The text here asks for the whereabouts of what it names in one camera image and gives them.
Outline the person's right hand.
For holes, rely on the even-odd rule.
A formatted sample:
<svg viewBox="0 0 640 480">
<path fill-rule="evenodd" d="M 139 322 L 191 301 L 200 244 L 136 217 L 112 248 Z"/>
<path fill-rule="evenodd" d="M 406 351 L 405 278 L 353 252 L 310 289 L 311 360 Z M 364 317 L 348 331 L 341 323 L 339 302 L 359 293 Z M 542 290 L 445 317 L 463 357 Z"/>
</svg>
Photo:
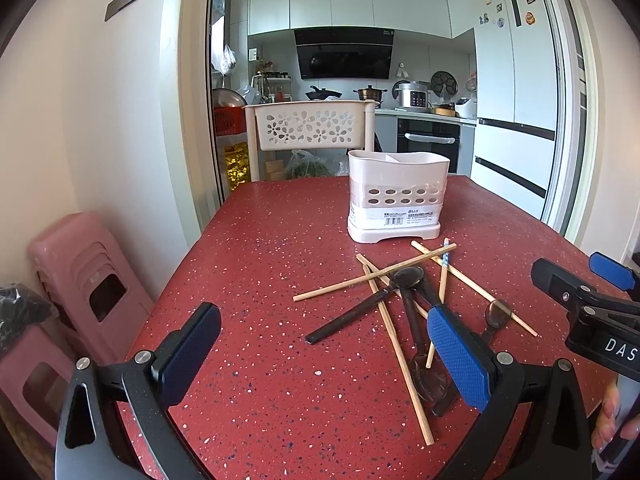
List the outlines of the person's right hand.
<svg viewBox="0 0 640 480">
<path fill-rule="evenodd" d="M 604 390 L 601 411 L 591 435 L 592 447 L 598 452 L 612 441 L 616 433 L 615 417 L 619 409 L 620 392 L 618 391 L 616 382 L 611 382 Z M 623 426 L 623 429 L 620 430 L 620 436 L 626 440 L 636 440 L 639 434 L 639 428 L 639 417 L 635 417 Z"/>
</svg>

